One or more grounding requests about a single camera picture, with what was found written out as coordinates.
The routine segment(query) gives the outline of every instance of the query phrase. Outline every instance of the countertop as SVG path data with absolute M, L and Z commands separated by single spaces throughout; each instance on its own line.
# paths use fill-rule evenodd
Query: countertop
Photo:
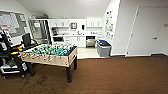
M 102 36 L 98 34 L 81 34 L 81 35 L 54 35 L 53 37 L 86 37 L 86 36 Z

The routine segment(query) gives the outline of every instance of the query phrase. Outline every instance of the white cabinet door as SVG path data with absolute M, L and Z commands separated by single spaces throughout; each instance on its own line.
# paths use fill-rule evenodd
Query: white cabinet door
M 86 37 L 70 37 L 72 44 L 75 44 L 77 47 L 86 47 Z
M 95 27 L 102 27 L 102 19 L 97 19 L 94 24 Z
M 56 26 L 57 27 L 69 27 L 69 20 L 68 19 L 57 19 Z
M 87 19 L 87 27 L 102 27 L 102 19 Z
M 78 47 L 86 47 L 86 37 L 78 37 Z
M 87 19 L 87 27 L 92 27 L 92 20 L 91 19 Z
M 56 27 L 56 19 L 49 19 L 50 27 Z
M 65 43 L 71 43 L 70 37 L 64 37 L 64 42 Z
M 70 37 L 71 43 L 75 44 L 75 46 L 78 46 L 78 37 Z

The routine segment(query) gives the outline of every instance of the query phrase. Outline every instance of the open door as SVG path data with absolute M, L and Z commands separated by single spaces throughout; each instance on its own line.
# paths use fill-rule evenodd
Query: open door
M 150 56 L 168 8 L 138 7 L 126 56 Z

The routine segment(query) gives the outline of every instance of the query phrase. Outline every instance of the table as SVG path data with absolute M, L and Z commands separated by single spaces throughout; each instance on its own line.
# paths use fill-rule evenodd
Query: table
M 74 62 L 74 69 L 77 69 L 77 46 L 41 44 L 19 54 L 18 57 L 27 63 L 66 67 L 67 81 L 72 82 L 71 65 Z

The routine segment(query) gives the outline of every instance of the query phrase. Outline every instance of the ceiling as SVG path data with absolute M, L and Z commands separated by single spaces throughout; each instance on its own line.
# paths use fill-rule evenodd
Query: ceiling
M 32 15 L 49 18 L 101 18 L 111 0 L 16 0 Z

